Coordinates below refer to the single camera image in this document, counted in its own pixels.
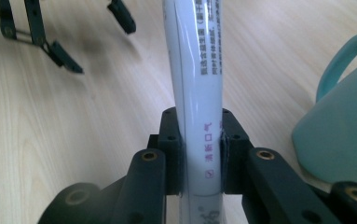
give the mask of wooden table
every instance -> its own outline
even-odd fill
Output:
[[[27,29],[22,1],[11,1]],[[0,223],[35,223],[63,188],[104,188],[128,171],[174,106],[161,0],[125,0],[137,22],[126,36],[108,1],[41,1],[53,39],[84,68],[57,67],[38,48],[0,33]],[[279,151],[302,171],[291,131],[314,105],[324,68],[357,34],[357,1],[230,0],[223,3],[224,108],[257,147]],[[357,60],[350,67],[356,67]],[[246,223],[240,196],[226,196],[228,223]],[[178,222],[168,199],[168,223]]]

